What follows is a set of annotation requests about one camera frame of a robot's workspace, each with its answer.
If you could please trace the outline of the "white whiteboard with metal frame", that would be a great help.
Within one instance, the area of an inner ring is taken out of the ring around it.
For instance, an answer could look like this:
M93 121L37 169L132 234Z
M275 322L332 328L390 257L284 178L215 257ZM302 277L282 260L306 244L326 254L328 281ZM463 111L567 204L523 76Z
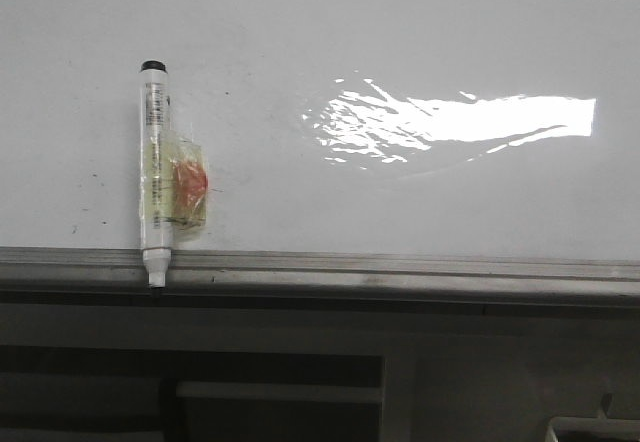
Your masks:
M1 0L3 286L145 284L147 59L209 172L170 289L639 298L639 0Z

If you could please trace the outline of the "white shelf bar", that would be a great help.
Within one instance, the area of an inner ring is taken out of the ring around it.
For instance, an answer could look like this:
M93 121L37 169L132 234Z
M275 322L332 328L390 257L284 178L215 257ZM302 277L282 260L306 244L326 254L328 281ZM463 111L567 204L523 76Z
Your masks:
M377 387L196 381L179 382L176 395L183 398L354 404L380 404L383 399L382 390Z

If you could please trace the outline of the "white marker with taped pad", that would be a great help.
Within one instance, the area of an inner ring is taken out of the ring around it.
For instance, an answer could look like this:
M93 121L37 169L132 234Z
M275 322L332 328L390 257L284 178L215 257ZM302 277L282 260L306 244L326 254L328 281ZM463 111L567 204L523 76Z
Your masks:
M171 122L169 77L157 60L141 64L139 223L148 286L166 286L177 230L197 231L207 220L209 178L202 149Z

